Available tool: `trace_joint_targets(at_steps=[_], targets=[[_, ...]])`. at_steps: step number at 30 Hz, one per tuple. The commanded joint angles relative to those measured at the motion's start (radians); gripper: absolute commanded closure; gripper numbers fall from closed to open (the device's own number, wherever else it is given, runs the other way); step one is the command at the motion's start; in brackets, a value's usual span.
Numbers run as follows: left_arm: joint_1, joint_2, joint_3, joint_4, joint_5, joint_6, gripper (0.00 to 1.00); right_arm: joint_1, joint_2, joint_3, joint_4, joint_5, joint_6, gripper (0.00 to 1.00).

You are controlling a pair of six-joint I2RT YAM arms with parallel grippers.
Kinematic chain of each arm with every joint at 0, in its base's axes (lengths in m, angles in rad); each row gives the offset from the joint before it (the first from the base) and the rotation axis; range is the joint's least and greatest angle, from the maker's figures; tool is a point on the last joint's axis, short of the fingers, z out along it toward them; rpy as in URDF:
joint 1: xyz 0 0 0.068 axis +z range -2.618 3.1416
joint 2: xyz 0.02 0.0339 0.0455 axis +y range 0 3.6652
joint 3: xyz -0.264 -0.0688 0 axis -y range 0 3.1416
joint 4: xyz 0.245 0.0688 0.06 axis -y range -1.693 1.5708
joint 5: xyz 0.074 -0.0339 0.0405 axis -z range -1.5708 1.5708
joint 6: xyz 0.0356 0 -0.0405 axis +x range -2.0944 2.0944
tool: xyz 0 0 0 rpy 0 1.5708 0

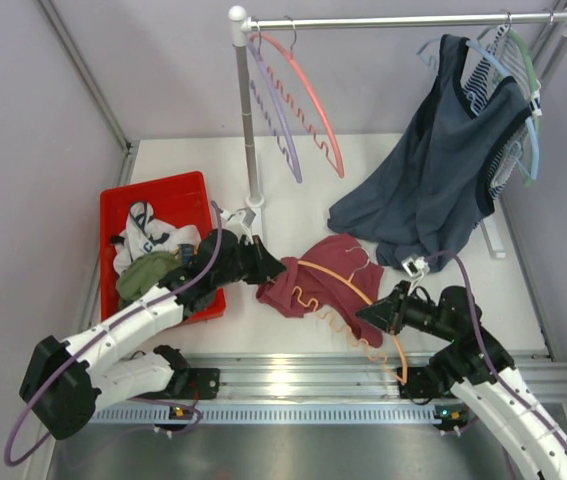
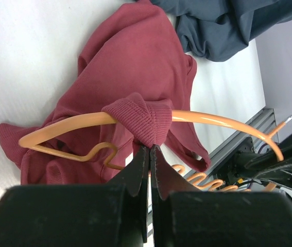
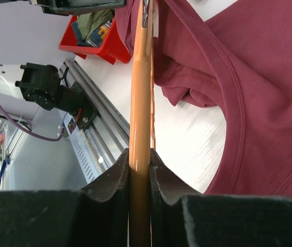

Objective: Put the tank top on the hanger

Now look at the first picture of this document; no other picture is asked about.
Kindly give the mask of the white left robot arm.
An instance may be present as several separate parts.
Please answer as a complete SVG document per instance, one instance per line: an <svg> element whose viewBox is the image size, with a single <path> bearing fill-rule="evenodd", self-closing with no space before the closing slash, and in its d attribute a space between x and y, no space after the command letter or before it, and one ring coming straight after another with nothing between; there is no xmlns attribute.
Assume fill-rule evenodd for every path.
<svg viewBox="0 0 567 480"><path fill-rule="evenodd" d="M206 309L219 289L238 282L266 284L285 270L258 236L214 229L191 260L115 315L64 340L41 340L19 395L56 440L75 435L113 404L161 391L180 396L189 374L177 350L158 347L131 361L125 356Z"/></svg>

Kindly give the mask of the maroon tank top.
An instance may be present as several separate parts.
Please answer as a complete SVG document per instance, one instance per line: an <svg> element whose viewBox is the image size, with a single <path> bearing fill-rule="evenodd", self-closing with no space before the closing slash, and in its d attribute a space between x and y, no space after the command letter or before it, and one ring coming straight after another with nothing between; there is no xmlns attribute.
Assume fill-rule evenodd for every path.
<svg viewBox="0 0 567 480"><path fill-rule="evenodd" d="M306 260L327 267L347 278L357 267L366 263L367 251L348 234L331 235L319 241L299 258L284 257L281 262L286 271L275 280L258 287L256 299L268 305L286 318L301 318L310 312L300 305L292 294L294 286L303 289L303 299L314 297L322 308L333 308L349 325L356 338L365 338L374 348L383 344L381 330L356 317L356 312L365 303L350 289L337 280L316 270L298 265L298 260ZM379 298L379 289L384 269L371 262L363 270L358 270L353 283L371 300Z"/></svg>

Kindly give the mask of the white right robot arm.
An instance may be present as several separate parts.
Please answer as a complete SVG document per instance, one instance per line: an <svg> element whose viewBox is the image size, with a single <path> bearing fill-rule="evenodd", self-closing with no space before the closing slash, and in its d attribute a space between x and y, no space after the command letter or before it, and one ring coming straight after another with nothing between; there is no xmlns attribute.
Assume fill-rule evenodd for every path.
<svg viewBox="0 0 567 480"><path fill-rule="evenodd" d="M525 479L567 479L567 434L537 400L513 357L480 323L481 309L466 288L445 288L438 301L391 293L357 311L385 333L409 327L447 341L425 368L432 389L454 396L499 441Z"/></svg>

